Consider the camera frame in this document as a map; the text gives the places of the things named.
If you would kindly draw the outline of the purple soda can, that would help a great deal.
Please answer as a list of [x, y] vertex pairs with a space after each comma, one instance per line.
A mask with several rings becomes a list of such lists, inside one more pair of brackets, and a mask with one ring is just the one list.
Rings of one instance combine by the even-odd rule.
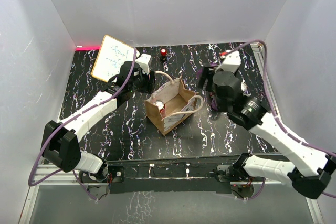
[[250, 96], [250, 93], [248, 91], [248, 86], [244, 82], [241, 83], [241, 91], [242, 91], [243, 95]]
[[218, 104], [215, 99], [211, 101], [211, 107], [213, 110], [218, 111]]

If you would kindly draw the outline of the burlap canvas bag rope handles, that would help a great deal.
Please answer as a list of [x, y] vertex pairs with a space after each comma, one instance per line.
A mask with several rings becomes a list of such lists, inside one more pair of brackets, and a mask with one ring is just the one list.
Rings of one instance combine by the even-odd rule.
[[[201, 110], [204, 105], [204, 98], [197, 92], [187, 89], [181, 77], [173, 79], [167, 73], [161, 71], [156, 71], [155, 74], [166, 76], [168, 82], [154, 91], [145, 100], [144, 106], [147, 118], [162, 135], [166, 135], [190, 115]], [[153, 104], [156, 100], [165, 103], [165, 118], [161, 117], [157, 106]]]

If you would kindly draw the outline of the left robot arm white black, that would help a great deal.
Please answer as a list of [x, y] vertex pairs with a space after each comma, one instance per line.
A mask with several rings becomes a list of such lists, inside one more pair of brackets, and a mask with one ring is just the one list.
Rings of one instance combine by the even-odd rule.
[[43, 158], [65, 173], [80, 170], [90, 173], [98, 182], [104, 181], [109, 173], [106, 162], [98, 155], [81, 151], [80, 141], [100, 120], [128, 101], [134, 92], [151, 94], [154, 86], [154, 71], [126, 61], [119, 73], [79, 111], [59, 123], [47, 123], [41, 147]]

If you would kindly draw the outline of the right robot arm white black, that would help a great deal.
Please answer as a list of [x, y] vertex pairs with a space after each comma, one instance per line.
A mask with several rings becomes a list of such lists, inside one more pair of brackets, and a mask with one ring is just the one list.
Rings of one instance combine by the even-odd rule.
[[218, 170], [217, 176], [277, 180], [310, 199], [324, 193], [335, 171], [335, 154], [314, 149], [295, 137], [257, 97], [243, 94], [240, 79], [231, 71], [203, 67], [197, 86], [208, 92], [213, 110], [226, 113], [232, 122], [260, 136], [287, 158], [276, 161], [242, 153], [225, 171]]

